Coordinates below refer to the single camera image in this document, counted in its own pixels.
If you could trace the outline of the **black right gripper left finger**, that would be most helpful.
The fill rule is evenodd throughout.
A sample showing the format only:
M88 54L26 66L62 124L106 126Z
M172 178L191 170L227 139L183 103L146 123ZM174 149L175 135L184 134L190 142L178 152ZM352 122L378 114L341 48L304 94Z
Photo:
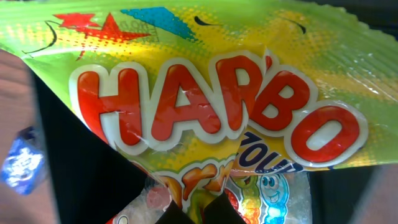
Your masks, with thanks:
M156 221L155 224L195 224L174 201L164 212L164 214Z

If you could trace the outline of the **green Haribo gummy bag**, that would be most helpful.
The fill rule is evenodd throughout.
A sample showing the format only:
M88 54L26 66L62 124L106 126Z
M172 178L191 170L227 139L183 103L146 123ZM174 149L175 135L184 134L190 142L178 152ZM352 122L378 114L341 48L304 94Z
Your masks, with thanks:
M397 162L397 41L302 1L2 1L1 48L194 223L240 187L282 223L280 173Z

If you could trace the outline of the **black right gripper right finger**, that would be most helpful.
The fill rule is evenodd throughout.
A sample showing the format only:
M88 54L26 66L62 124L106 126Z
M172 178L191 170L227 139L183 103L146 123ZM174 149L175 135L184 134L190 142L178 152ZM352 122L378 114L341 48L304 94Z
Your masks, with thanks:
M233 208L225 192L204 209L204 224L246 224Z

